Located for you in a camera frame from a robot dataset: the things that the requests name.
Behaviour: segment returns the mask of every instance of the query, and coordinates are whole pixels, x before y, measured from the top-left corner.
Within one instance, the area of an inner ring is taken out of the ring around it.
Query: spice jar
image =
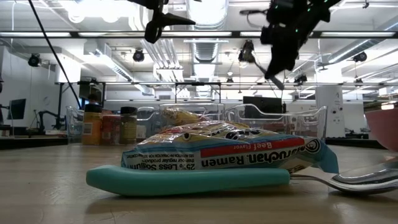
[[[102,116],[102,145],[119,144],[120,136],[120,116],[119,115],[103,115]]]
[[[120,144],[135,144],[137,136],[137,108],[120,108]]]
[[[88,104],[85,106],[81,139],[84,145],[99,145],[101,143],[101,112],[102,107],[100,105]]]

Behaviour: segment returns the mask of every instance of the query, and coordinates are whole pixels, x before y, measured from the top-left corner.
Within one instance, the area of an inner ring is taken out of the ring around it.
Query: desk
[[[387,150],[331,146],[341,170],[382,162]],[[398,191],[347,197],[294,181],[281,187],[126,198],[87,186],[86,171],[118,165],[125,147],[51,146],[0,151],[0,223],[397,223]],[[313,169],[301,174],[326,175]]]

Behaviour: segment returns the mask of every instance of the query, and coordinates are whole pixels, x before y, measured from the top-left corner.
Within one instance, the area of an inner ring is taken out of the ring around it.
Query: maruchan ramen label
[[[124,152],[121,165],[144,170],[269,167],[290,173],[319,165],[326,172],[338,172],[335,155],[317,138],[225,121],[202,121],[152,136]]]

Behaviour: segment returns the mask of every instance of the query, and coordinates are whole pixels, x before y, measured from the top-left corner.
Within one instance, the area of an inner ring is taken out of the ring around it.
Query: clear plastic bin
[[[137,110],[137,142],[160,132],[159,109],[143,106]]]
[[[84,111],[67,106],[67,135],[68,143],[81,143]]]
[[[160,105],[162,129],[208,120],[224,120],[222,103],[169,103]]]
[[[299,113],[270,114],[261,112],[255,105],[243,104],[227,109],[225,117],[227,121],[281,134],[324,139],[326,133],[326,106]]]

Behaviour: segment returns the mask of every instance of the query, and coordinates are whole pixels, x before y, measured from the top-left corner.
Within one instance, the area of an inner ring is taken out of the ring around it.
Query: red label stripe
[[[267,141],[261,143],[238,144],[234,146],[220,146],[209,149],[202,149],[200,151],[200,156],[201,157],[225,156],[229,154],[276,150],[276,149],[283,149],[287,147],[295,147],[302,145],[304,145],[304,139],[290,138],[290,139]]]

